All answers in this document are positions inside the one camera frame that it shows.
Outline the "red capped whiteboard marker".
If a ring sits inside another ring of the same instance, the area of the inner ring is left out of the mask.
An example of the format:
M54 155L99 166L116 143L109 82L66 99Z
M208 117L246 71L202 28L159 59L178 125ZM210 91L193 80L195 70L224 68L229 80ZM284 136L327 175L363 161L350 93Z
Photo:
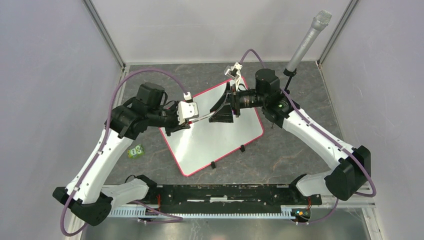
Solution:
M210 113L208 113L206 115L203 115L203 116L199 116L197 118L190 119L188 123L191 125L191 124L200 122L202 120L207 120L207 119L209 119L213 115L214 115L214 112L210 112Z

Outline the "white board with pink rim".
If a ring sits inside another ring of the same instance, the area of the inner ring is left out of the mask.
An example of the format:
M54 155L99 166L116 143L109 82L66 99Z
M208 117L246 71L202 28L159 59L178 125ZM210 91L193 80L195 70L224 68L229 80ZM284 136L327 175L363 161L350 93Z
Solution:
M160 132L179 171L189 177L259 139L264 127L257 109L245 108L233 123L210 123L203 119L170 136L164 128Z

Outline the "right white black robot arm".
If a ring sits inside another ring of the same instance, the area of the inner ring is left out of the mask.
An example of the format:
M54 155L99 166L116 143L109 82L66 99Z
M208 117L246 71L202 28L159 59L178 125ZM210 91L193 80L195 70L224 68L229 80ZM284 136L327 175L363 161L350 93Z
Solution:
M255 73L255 88L240 90L240 69L229 66L224 74L234 80L227 83L222 96L210 109L210 123L233 123L242 109L260 108L265 118L279 128L293 134L316 152L329 170L317 174L303 174L289 189L289 199L302 204L314 194L331 194L347 201L353 195L373 197L359 189L371 181L371 152L363 145L354 147L335 137L314 121L280 86L274 70L259 69Z

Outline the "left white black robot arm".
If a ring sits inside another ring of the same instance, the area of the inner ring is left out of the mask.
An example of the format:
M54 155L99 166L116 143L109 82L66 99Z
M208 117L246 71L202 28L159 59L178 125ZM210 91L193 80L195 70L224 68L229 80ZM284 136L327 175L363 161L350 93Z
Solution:
M155 183L145 176L113 187L104 184L119 158L148 127L165 128L167 135L189 129L189 120L199 112L190 92L183 97L183 101L166 107L168 95L162 86L150 82L140 85L136 96L112 109L82 169L67 186L57 187L52 196L91 226L99 225L111 210L122 205L137 200L153 203L157 198Z

